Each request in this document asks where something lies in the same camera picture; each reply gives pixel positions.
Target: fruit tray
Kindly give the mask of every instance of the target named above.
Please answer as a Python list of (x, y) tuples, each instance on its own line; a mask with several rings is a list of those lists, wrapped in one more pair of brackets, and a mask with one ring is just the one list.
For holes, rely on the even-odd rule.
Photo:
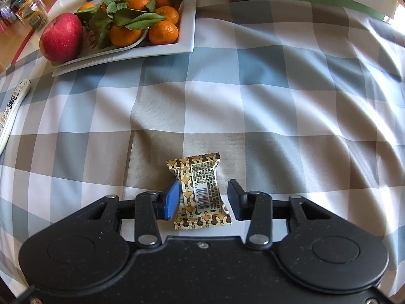
[[(100, 0), (94, 1), (95, 4), (100, 4)], [(62, 64), (53, 64), (54, 71), (52, 76), (57, 77), (68, 72), (79, 70), (81, 68), (90, 67), (97, 64), (109, 63), (118, 60), (127, 60), (131, 58), (139, 58), (146, 56), (158, 56), (166, 54), (179, 54), (185, 52), (193, 52), (194, 50), (194, 28), (196, 18), (196, 0), (184, 0), (180, 9), (179, 21), (179, 38), (176, 43), (151, 45), (148, 42), (143, 42), (147, 36), (147, 29), (143, 30), (142, 36), (134, 44), (116, 48), (109, 47), (105, 49), (89, 49), (89, 43), (85, 44), (82, 52), (75, 60), (71, 60)]]

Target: snack wrapper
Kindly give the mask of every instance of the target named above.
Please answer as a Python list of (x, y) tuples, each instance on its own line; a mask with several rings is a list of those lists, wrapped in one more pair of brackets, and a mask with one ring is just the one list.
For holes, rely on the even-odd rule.
[(232, 219), (219, 194), (216, 168), (219, 153), (166, 161), (181, 182), (182, 197), (175, 229), (191, 230), (231, 225)]

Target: checkered tablecloth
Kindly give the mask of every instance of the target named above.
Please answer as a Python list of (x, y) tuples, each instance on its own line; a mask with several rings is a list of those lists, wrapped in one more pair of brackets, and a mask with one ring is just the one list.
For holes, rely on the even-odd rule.
[(274, 199), (305, 195), (383, 239), (382, 290), (404, 299), (405, 36), (358, 12), (289, 1), (198, 8), (195, 35), (191, 54), (52, 78), (34, 52), (1, 76), (0, 110), (32, 81), (0, 159), (3, 280), (26, 288), (19, 249), (50, 223), (106, 194), (162, 190), (173, 179), (166, 160), (220, 152), (225, 202), (231, 178)]

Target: rectangular white tray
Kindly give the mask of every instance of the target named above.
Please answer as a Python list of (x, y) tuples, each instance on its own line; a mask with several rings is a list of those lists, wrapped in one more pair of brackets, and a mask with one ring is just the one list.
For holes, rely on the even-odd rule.
[(68, 72), (76, 71), (89, 66), (128, 60), (131, 58), (159, 56), (165, 54), (179, 54), (193, 52), (194, 50), (194, 29), (196, 22), (196, 0), (184, 0), (180, 18), (179, 39), (177, 43), (162, 44), (159, 46), (137, 46), (125, 51), (111, 52), (103, 56), (95, 56), (86, 60), (61, 64), (55, 66), (52, 76), (57, 77)]

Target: red apple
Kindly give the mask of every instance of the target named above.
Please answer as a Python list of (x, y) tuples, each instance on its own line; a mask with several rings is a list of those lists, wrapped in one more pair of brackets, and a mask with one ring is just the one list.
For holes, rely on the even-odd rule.
[(82, 22), (65, 12), (53, 19), (39, 39), (39, 49), (47, 60), (64, 63), (74, 60), (82, 50)]

